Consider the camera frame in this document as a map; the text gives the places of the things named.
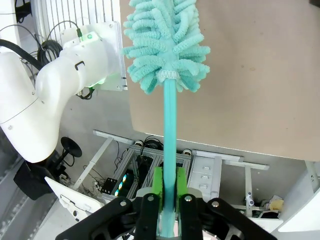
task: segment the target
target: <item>screw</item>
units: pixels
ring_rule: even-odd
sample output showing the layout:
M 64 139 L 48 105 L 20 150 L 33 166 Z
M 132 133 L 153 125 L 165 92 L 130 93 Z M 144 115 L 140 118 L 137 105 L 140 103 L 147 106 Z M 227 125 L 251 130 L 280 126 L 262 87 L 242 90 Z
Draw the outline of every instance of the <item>screw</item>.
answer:
M 219 207 L 219 203 L 218 203 L 217 201 L 213 201 L 213 202 L 211 203 L 211 205 L 212 205 L 212 207 L 214 207 L 214 208 Z
M 191 197 L 191 196 L 186 196 L 186 197 L 184 198 L 184 200 L 186 200 L 187 202 L 191 202 L 192 197 Z

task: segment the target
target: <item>teal handle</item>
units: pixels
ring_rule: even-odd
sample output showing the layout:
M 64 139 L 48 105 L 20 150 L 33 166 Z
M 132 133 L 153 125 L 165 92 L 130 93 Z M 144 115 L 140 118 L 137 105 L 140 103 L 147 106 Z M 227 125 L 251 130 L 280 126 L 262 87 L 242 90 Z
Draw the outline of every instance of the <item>teal handle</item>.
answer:
M 164 98 L 164 141 L 163 141 L 163 181 L 164 206 L 162 212 L 161 236 L 174 237 L 175 224 L 175 183 L 177 154 L 177 88 L 175 79 L 166 79 Z

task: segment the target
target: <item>teal microfiber duster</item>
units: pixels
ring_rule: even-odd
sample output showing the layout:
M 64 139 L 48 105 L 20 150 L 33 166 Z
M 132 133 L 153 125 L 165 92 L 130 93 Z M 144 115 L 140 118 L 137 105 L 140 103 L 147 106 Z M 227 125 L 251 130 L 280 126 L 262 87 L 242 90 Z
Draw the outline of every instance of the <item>teal microfiber duster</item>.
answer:
M 199 82 L 210 68 L 202 62 L 210 48 L 200 46 L 204 36 L 199 29 L 197 0 L 131 0 L 135 12 L 127 17 L 124 34 L 133 46 L 123 49 L 128 58 L 135 58 L 128 67 L 133 82 L 150 94 L 163 85 L 164 143 L 162 211 L 163 237 L 173 237 L 175 222 L 175 182 L 177 151 L 177 91 L 196 92 Z
M 179 92 L 196 92 L 210 68 L 202 62 L 210 48 L 200 46 L 204 36 L 199 29 L 197 0 L 131 0 L 135 12 L 124 23 L 124 34 L 133 41 L 124 48 L 135 58 L 128 73 L 133 82 L 150 94 L 166 78 L 176 80 Z

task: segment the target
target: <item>gray floor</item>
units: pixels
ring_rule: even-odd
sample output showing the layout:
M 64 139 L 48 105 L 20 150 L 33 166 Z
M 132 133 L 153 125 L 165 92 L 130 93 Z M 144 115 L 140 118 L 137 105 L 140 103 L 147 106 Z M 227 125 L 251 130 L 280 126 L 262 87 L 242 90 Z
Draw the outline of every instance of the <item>gray floor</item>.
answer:
M 81 100 L 73 96 L 65 107 L 61 125 L 60 136 L 69 136 L 82 148 L 83 155 L 76 159 L 72 168 L 67 172 L 72 180 L 76 180 L 83 166 L 87 165 L 96 151 L 105 141 L 104 138 L 95 136 L 92 130 L 118 136 L 144 140 L 146 135 L 133 129 L 131 123 L 129 92 L 98 91 L 92 100 Z M 119 155 L 127 146 L 120 143 Z M 276 156 L 244 152 L 222 147 L 204 145 L 179 140 L 179 150 L 199 149 L 204 151 L 244 156 L 246 162 L 270 165 L 268 171 L 252 170 L 252 191 L 256 201 L 269 199 L 273 195 L 285 197 L 296 182 L 300 174 L 306 169 L 304 161 L 281 158 Z M 62 150 L 60 143 L 57 149 Z M 112 177 L 115 170 L 114 160 L 118 153 L 118 145 L 113 142 L 95 166 L 103 177 Z M 93 180 L 87 177 L 84 185 L 92 190 Z M 222 167 L 220 197 L 231 204 L 241 204 L 245 196 L 245 170 L 241 167 Z

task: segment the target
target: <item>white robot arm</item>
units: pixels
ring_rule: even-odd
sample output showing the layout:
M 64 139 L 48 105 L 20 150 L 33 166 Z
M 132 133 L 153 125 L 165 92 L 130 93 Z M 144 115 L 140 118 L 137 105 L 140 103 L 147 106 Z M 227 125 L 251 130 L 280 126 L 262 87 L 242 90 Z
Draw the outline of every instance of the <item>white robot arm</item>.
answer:
M 56 148 L 70 97 L 114 73 L 110 49 L 96 33 L 89 35 L 65 44 L 68 48 L 40 70 L 35 89 L 19 57 L 0 53 L 0 126 L 28 162 L 43 161 Z

